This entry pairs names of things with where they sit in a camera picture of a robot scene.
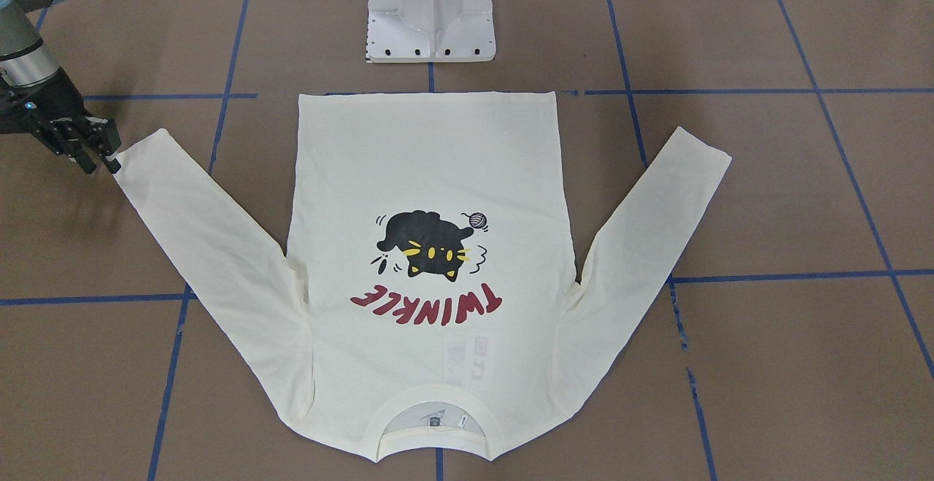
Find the table surface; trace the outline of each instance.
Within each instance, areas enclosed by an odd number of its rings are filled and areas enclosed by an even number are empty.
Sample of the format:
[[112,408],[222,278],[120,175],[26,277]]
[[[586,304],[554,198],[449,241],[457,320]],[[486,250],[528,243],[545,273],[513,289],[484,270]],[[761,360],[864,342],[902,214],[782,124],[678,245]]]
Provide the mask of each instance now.
[[730,153],[581,412],[493,463],[299,437],[106,172],[0,139],[4,479],[934,478],[934,0],[493,0],[479,64],[363,60],[366,0],[70,0],[47,45],[278,242],[299,93],[556,91],[578,266],[677,126]]

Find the yellow cat eyes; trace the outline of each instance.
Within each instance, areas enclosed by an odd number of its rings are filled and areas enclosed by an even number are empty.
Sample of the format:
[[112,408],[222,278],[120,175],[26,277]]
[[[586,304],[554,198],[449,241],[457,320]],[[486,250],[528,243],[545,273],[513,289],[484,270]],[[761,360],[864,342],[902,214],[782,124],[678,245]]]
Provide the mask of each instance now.
[[[420,254],[420,253],[421,253],[421,244],[418,244],[418,242],[414,241],[413,239],[410,239],[409,244],[414,245],[414,247],[409,248],[409,249],[406,249],[405,251],[403,251],[403,255],[406,255],[406,257],[412,257],[412,255],[417,255],[417,254]],[[447,261],[448,261],[448,262],[453,261],[453,259],[454,259],[454,251],[453,251],[453,250],[451,250],[451,249],[446,249],[446,248],[443,248],[443,247],[442,247],[442,248],[441,248],[441,251],[447,251],[446,258],[447,258]],[[459,260],[459,261],[464,261],[464,262],[470,261],[470,258],[467,258],[467,255],[464,255],[464,254],[466,254],[468,251],[470,251],[470,249],[458,249],[458,260]],[[428,258],[434,258],[435,255],[437,255],[437,250],[436,250],[434,247],[429,247],[429,248],[428,248]]]

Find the blue grid line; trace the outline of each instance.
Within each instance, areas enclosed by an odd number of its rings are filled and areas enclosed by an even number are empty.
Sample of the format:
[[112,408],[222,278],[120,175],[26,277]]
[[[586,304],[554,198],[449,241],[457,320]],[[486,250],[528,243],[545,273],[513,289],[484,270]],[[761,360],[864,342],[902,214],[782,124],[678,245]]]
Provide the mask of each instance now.
[[934,88],[818,88],[821,94],[914,94],[934,93]]
[[610,11],[610,22],[613,25],[613,37],[617,40],[617,55],[620,57],[620,69],[623,72],[623,84],[626,85],[626,96],[630,102],[630,115],[633,116],[633,129],[636,132],[636,144],[639,145],[639,158],[643,166],[648,168],[648,160],[645,158],[645,146],[641,139],[641,128],[639,126],[639,115],[636,114],[636,101],[633,98],[633,86],[630,84],[630,71],[626,66],[626,55],[623,52],[623,39],[620,38],[620,27],[617,25],[617,11],[613,7],[613,0],[606,0],[606,8]]
[[703,416],[703,407],[701,407],[701,398],[698,396],[698,383],[694,378],[694,372],[687,368],[687,381],[691,385],[691,397],[694,398],[694,412],[698,417],[698,428],[700,429],[700,440],[703,442],[703,453],[707,457],[707,471],[710,472],[710,481],[717,481],[717,468],[714,466],[714,452],[710,448],[710,436],[707,434],[707,420]]
[[49,7],[42,9],[42,12],[39,13],[39,19],[36,20],[36,32],[38,32],[44,22],[46,22],[46,14],[49,13]]
[[804,69],[808,73],[808,78],[811,78],[811,85],[814,86],[814,94],[817,95],[817,101],[820,102],[821,110],[824,112],[824,118],[827,119],[827,126],[830,127],[830,134],[833,135],[834,144],[837,145],[837,151],[840,153],[840,158],[844,162],[846,173],[850,177],[850,184],[853,185],[853,189],[855,193],[857,193],[857,198],[860,200],[860,206],[863,208],[863,214],[866,215],[866,221],[868,222],[868,225],[870,225],[870,229],[873,231],[873,238],[875,238],[876,246],[879,249],[881,258],[883,258],[883,262],[885,262],[885,269],[887,269],[888,275],[892,281],[892,285],[895,287],[895,292],[898,295],[898,301],[901,302],[901,309],[905,312],[905,317],[908,318],[908,324],[911,326],[911,331],[914,332],[914,340],[917,341],[918,348],[921,350],[921,355],[923,355],[925,363],[927,364],[927,371],[930,373],[931,378],[934,379],[934,361],[931,361],[931,354],[927,351],[927,345],[925,344],[924,337],[921,336],[921,331],[918,328],[917,322],[914,320],[914,314],[911,312],[911,308],[908,305],[907,299],[905,299],[905,294],[901,289],[901,284],[898,284],[898,276],[896,275],[895,269],[892,267],[891,259],[888,258],[888,252],[885,251],[885,246],[881,241],[881,235],[879,234],[879,230],[876,228],[873,215],[870,213],[870,208],[868,208],[863,191],[860,189],[860,183],[857,181],[857,176],[855,176],[853,172],[853,167],[850,165],[849,158],[846,157],[844,144],[840,139],[840,134],[837,132],[837,126],[834,125],[833,118],[830,117],[830,110],[827,108],[827,103],[824,102],[824,96],[821,94],[821,91],[817,86],[817,79],[814,77],[814,71],[811,70],[811,64],[808,62],[807,55],[804,54],[804,47],[801,45],[801,40],[798,38],[798,33],[795,31],[795,27],[791,23],[791,17],[788,15],[787,8],[784,6],[784,1],[777,1],[778,6],[781,9],[781,15],[784,16],[784,22],[788,25],[788,31],[791,32],[791,37],[794,39],[795,46],[798,48],[798,54],[801,56],[801,62],[804,64]]
[[[623,52],[623,42],[620,38],[620,27],[617,25],[617,15],[613,7],[613,0],[606,0],[606,5],[610,11],[610,21],[611,24],[613,24],[614,38],[617,40],[617,54],[620,56],[620,68],[623,72],[623,82],[626,86],[625,95],[627,96],[628,102],[630,102],[630,113],[633,116],[633,129],[636,134],[636,142],[639,145],[639,158],[641,162],[643,162],[644,168],[648,169],[648,160],[645,158],[645,147],[643,145],[643,139],[641,138],[639,116],[636,114],[633,86],[630,84],[630,75],[628,75],[628,68],[626,67],[626,55]],[[678,334],[681,336],[681,348],[683,351],[687,351],[687,332],[684,330],[684,324],[681,322],[681,310],[677,306],[674,279],[670,274],[668,275],[668,289],[671,291],[671,308],[674,309],[675,323],[678,327]],[[714,454],[710,448],[710,439],[707,437],[707,423],[704,421],[701,400],[698,398],[697,394],[697,382],[694,381],[694,374],[692,374],[690,369],[687,369],[687,378],[688,382],[690,382],[691,396],[694,398],[694,410],[698,419],[698,427],[700,428],[700,440],[703,442],[704,455],[707,457],[707,469],[710,471],[711,481],[717,481],[717,468],[714,466]]]
[[678,336],[681,337],[681,349],[687,351],[687,332],[681,322],[681,308],[678,307],[678,293],[674,289],[674,276],[668,275],[668,292],[671,295],[671,309],[674,310],[674,324],[678,327]]
[[155,295],[102,295],[94,297],[39,297],[34,299],[0,299],[0,306],[32,306],[51,304],[103,304],[104,302],[157,302],[181,301],[194,298],[185,293],[163,293]]
[[898,276],[934,275],[934,269],[895,269]]
[[434,449],[434,481],[444,481],[444,448]]
[[[191,288],[186,284],[185,294],[188,295],[189,292],[191,292]],[[172,401],[174,372],[178,365],[178,353],[181,350],[181,336],[185,327],[185,318],[188,316],[189,301],[190,299],[186,297],[181,301],[181,306],[178,308],[176,336],[174,336],[174,342],[172,344],[172,358],[169,359],[169,371],[168,374],[166,374],[166,390],[163,392],[163,406],[159,412],[159,423],[156,424],[156,438],[153,441],[153,455],[150,457],[150,472],[146,477],[147,481],[155,481],[156,468],[159,466],[159,454],[161,453],[161,449],[163,449],[163,436],[166,435],[166,419],[169,415],[169,404],[170,401]]]
[[207,164],[207,174],[214,171],[214,162],[217,161],[217,148],[220,146],[220,135],[223,133],[224,120],[227,118],[227,105],[231,99],[231,88],[234,86],[234,71],[236,71],[236,59],[240,53],[240,39],[243,37],[243,25],[247,21],[247,8],[250,6],[250,0],[243,0],[240,5],[240,19],[237,21],[236,36],[233,37],[233,52],[231,52],[231,62],[227,68],[227,83],[224,85],[224,95],[220,101],[220,115],[217,116],[217,131],[214,132],[214,145],[211,147],[211,161]]
[[[237,92],[227,95],[230,99],[253,99],[255,92]],[[84,101],[131,101],[132,99],[223,99],[223,93],[198,94],[97,94],[84,96]]]
[[711,276],[676,276],[675,284],[710,284],[710,282],[762,282],[774,280],[822,280],[837,278],[887,277],[889,272],[805,272],[805,274],[735,274]]
[[[820,88],[821,94],[917,94],[934,88]],[[584,90],[585,96],[646,96],[673,94],[814,94],[813,88],[637,88]]]

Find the blue tape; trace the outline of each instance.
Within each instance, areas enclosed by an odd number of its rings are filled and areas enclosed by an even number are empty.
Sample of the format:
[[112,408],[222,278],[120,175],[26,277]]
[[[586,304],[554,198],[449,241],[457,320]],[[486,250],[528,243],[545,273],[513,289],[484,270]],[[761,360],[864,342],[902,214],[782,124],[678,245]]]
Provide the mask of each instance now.
[[895,269],[898,276],[934,275],[934,269]]
[[801,40],[798,38],[798,33],[795,31],[794,25],[791,23],[791,17],[788,15],[787,8],[784,6],[783,0],[777,0],[779,9],[781,9],[781,15],[784,16],[784,22],[788,25],[788,31],[791,32],[791,38],[795,41],[795,46],[798,49],[798,54],[801,56],[801,62],[804,64],[804,69],[808,73],[808,78],[811,78],[811,85],[814,86],[814,94],[817,95],[817,101],[820,102],[821,111],[824,112],[824,118],[827,119],[827,126],[830,127],[830,134],[833,135],[834,144],[837,145],[837,152],[840,153],[840,158],[844,161],[844,168],[846,169],[846,174],[850,178],[850,184],[853,185],[855,193],[857,193],[857,199],[860,201],[860,207],[863,209],[863,214],[866,215],[866,221],[870,225],[870,230],[873,232],[873,238],[875,239],[876,246],[879,249],[881,258],[885,264],[885,269],[887,269],[887,274],[891,278],[892,285],[895,287],[895,292],[898,295],[898,301],[901,302],[901,309],[905,312],[905,318],[908,319],[908,324],[911,326],[911,332],[914,334],[914,340],[918,344],[918,349],[921,350],[921,355],[925,359],[925,364],[927,364],[927,371],[930,373],[931,378],[934,379],[934,361],[931,359],[930,351],[927,350],[927,345],[925,344],[924,337],[921,335],[920,329],[918,329],[917,322],[914,320],[914,314],[911,312],[911,308],[908,305],[907,299],[905,299],[905,294],[901,289],[901,284],[898,282],[898,275],[895,272],[895,269],[892,267],[891,259],[888,257],[888,252],[885,251],[885,245],[881,241],[881,235],[879,230],[875,225],[873,220],[873,214],[870,212],[870,207],[868,207],[866,198],[863,195],[862,189],[860,189],[860,183],[857,181],[857,175],[853,172],[853,167],[850,165],[850,160],[846,156],[846,151],[844,149],[844,143],[840,139],[840,134],[837,132],[837,126],[834,125],[833,118],[830,116],[830,110],[827,108],[827,102],[824,101],[824,96],[821,94],[820,88],[817,85],[817,78],[814,77],[814,71],[811,69],[811,64],[808,62],[808,56],[804,54],[804,47],[801,45]]
[[236,71],[236,59],[240,53],[240,39],[243,37],[243,25],[247,21],[247,8],[250,6],[250,0],[243,0],[240,5],[240,19],[237,21],[236,36],[233,37],[233,52],[231,52],[230,66],[227,68],[227,83],[224,85],[224,96],[220,101],[220,115],[217,116],[217,130],[214,132],[214,144],[211,146],[211,161],[207,164],[207,174],[214,171],[214,162],[217,161],[217,148],[220,146],[221,134],[223,134],[224,120],[227,119],[227,105],[231,99],[231,88],[234,86],[234,71]]
[[674,310],[674,324],[678,327],[678,335],[681,337],[681,349],[687,351],[687,332],[684,330],[684,323],[681,322],[681,308],[678,307],[678,293],[674,289],[674,278],[668,275],[668,292],[671,295],[671,309]]
[[808,274],[737,274],[711,276],[676,276],[674,284],[710,284],[710,282],[761,282],[771,280],[820,280],[833,278],[887,277],[888,271],[877,272],[808,272]]
[[103,304],[103,302],[157,302],[181,301],[194,298],[185,293],[163,293],[157,295],[106,295],[97,297],[39,297],[34,299],[0,299],[0,306],[31,306],[46,304]]
[[710,481],[717,481],[717,467],[714,465],[714,452],[711,451],[710,437],[707,435],[707,421],[703,416],[701,398],[698,395],[698,384],[694,378],[694,372],[691,372],[691,368],[687,368],[687,381],[690,382],[691,397],[694,398],[694,413],[698,417],[700,440],[703,442],[703,453],[707,457],[707,471],[710,472]]
[[39,19],[36,19],[36,32],[42,29],[42,26],[46,23],[46,15],[49,13],[49,7],[42,9],[42,12],[39,13]]
[[637,96],[657,94],[813,94],[810,88],[669,88],[638,89]]
[[911,94],[934,93],[934,88],[820,88],[826,94]]
[[434,449],[434,480],[444,481],[444,448]]
[[[185,285],[185,294],[191,292],[189,285]],[[169,415],[169,404],[172,401],[172,387],[174,385],[174,372],[178,365],[178,353],[181,351],[181,337],[185,328],[185,318],[188,316],[188,302],[186,298],[181,301],[178,308],[178,323],[176,324],[176,337],[172,344],[172,358],[169,359],[169,371],[166,375],[166,390],[163,391],[163,406],[159,412],[159,422],[156,424],[156,439],[153,442],[153,455],[150,457],[150,472],[147,481],[155,481],[156,468],[159,467],[159,455],[163,449],[163,436],[166,434],[166,421]]]
[[620,38],[620,27],[617,25],[617,11],[613,7],[613,0],[606,0],[606,8],[610,11],[610,23],[613,25],[613,37],[617,40],[617,55],[620,57],[620,69],[623,73],[623,84],[626,85],[626,96],[630,102],[630,115],[633,116],[633,130],[636,133],[636,144],[639,145],[639,158],[643,166],[648,168],[648,159],[645,158],[645,145],[641,138],[639,115],[636,114],[636,101],[633,98],[633,86],[630,84],[630,71],[626,66],[626,54],[623,52],[623,39]]

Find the sleeve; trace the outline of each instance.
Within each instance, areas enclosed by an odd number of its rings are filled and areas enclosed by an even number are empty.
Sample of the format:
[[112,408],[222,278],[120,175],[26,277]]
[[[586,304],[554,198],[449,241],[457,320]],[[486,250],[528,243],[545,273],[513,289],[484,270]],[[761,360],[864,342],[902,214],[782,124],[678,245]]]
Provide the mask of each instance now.
[[728,165],[730,156],[677,128],[597,233],[555,332],[552,387],[569,417],[633,335]]
[[287,424],[314,398],[304,284],[279,245],[159,129],[114,175]]

